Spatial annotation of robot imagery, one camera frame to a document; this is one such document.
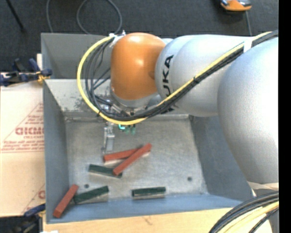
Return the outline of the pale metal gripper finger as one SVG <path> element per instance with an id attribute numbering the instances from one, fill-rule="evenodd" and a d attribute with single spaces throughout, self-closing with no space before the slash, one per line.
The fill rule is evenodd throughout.
<path id="1" fill-rule="evenodd" d="M 114 140 L 115 140 L 114 129 L 112 127 L 107 128 L 106 129 L 106 151 L 107 152 L 113 151 Z"/>
<path id="2" fill-rule="evenodd" d="M 106 144 L 107 144 L 107 130 L 104 130 L 104 132 L 103 132 L 103 144 L 101 147 L 102 153 L 106 152 Z"/>

